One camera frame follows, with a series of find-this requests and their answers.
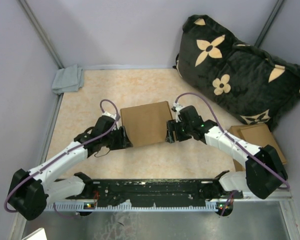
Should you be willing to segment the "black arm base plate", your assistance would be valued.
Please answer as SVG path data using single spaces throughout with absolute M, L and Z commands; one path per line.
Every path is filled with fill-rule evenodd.
M 210 179 L 93 179 L 83 192 L 69 200 L 92 200 L 88 208 L 118 207 L 131 203 L 133 208 L 199 208 L 208 202 L 242 199 L 241 191 L 224 190 L 218 178 Z

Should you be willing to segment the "brown cardboard box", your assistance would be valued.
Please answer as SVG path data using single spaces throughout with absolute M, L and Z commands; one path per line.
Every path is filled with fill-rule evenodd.
M 167 135 L 167 122 L 172 120 L 168 101 L 122 108 L 121 123 L 133 147 L 163 143 Z

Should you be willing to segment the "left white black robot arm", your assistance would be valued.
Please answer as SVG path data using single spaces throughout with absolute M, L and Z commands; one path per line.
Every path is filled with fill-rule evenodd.
M 28 171 L 22 168 L 12 177 L 4 201 L 7 212 L 20 213 L 28 221 L 36 219 L 46 208 L 68 197 L 87 199 L 93 195 L 93 180 L 82 172 L 59 180 L 60 175 L 78 163 L 97 154 L 103 147 L 121 150 L 132 146 L 120 116 L 103 113 L 95 126 L 87 128 L 60 153 Z

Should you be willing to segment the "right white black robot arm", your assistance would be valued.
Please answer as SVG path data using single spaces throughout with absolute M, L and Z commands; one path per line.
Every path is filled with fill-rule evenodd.
M 273 146 L 249 143 L 222 129 L 213 120 L 204 121 L 192 105 L 174 103 L 172 111 L 175 119 L 167 121 L 168 143 L 194 139 L 219 149 L 244 167 L 244 171 L 226 172 L 219 177 L 212 189 L 216 197 L 224 198 L 230 191 L 250 191 L 266 199 L 282 185 L 287 185 L 287 172 Z

